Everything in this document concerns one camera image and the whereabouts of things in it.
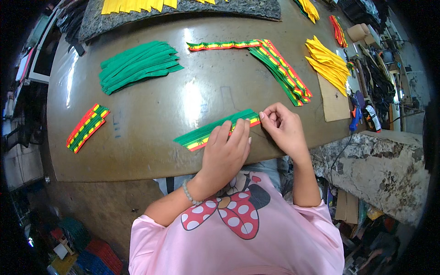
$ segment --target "gray felt mat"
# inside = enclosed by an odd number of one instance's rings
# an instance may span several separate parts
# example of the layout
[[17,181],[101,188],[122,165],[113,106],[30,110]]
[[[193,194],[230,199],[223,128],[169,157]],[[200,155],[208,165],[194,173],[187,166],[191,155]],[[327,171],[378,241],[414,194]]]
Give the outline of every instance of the gray felt mat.
[[151,12],[131,11],[102,15],[104,0],[89,0],[79,32],[79,42],[85,42],[102,33],[115,29],[123,24],[163,15],[218,12],[268,19],[281,20],[281,8],[277,0],[217,0],[215,5],[202,4],[196,0],[177,0],[177,9],[163,6],[162,12],[151,9]]

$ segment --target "hand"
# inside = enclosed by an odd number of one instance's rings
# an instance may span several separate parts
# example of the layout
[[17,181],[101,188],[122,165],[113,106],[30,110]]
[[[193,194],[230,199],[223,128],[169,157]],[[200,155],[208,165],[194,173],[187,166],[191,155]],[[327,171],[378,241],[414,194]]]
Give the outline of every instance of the hand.
[[250,121],[239,118],[228,138],[231,121],[225,121],[211,132],[203,154],[202,169],[188,183],[188,191],[197,201],[203,201],[226,186],[245,163],[252,138]]
[[310,161],[301,119],[280,102],[260,112],[263,128],[271,135],[278,147],[289,155],[295,164]]

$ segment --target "wrist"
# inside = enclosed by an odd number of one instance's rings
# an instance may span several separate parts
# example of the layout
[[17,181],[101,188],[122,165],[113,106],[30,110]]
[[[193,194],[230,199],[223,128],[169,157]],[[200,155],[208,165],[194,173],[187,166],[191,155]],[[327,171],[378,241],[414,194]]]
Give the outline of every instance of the wrist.
[[289,157],[292,158],[293,164],[295,166],[302,167],[312,164],[312,159],[310,158],[308,149],[305,149],[302,152],[296,152],[296,154],[289,154]]
[[190,193],[191,197],[198,202],[204,201],[206,198],[212,195],[207,194],[207,191],[204,190],[203,186],[203,177],[200,177],[198,174],[187,183],[188,192]]

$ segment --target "cardboard box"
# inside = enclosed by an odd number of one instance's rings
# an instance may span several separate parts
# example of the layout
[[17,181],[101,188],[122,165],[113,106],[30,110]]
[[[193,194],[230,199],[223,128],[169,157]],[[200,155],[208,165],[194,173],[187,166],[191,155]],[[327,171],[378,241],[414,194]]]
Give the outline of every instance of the cardboard box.
[[334,218],[335,220],[344,220],[349,224],[357,224],[359,220],[359,199],[339,189]]
[[382,49],[381,39],[378,36],[378,34],[374,31],[374,29],[371,27],[371,25],[368,25],[368,29],[370,30],[370,34],[368,34],[364,38],[365,43],[375,47],[376,49]]

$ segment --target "brown table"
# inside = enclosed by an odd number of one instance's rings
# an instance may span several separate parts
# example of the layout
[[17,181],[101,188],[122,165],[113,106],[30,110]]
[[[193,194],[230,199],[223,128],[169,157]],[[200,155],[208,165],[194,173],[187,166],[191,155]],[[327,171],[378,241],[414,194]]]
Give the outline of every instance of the brown table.
[[[68,44],[62,37],[52,67],[47,108],[57,179],[104,182],[195,173],[201,167],[203,149],[190,152],[174,143],[174,138],[247,108],[259,112],[277,101],[300,115],[310,148],[348,136],[349,119],[325,122],[317,75],[304,58],[309,56],[304,43],[313,35],[330,50],[339,48],[330,14],[313,2],[321,17],[314,25],[293,1],[281,0],[280,4],[282,22],[209,17],[156,26],[148,26],[148,21],[126,25],[100,36],[82,57],[74,50],[67,53]],[[254,38],[274,43],[311,90],[311,103],[294,107],[268,69],[246,49],[189,52],[185,44]],[[110,96],[104,94],[99,85],[100,63],[153,40],[168,41],[175,47],[185,69]],[[66,148],[66,139],[94,103],[108,107],[110,114],[74,154]],[[253,143],[247,163],[284,155],[260,126],[251,128],[250,135]]]

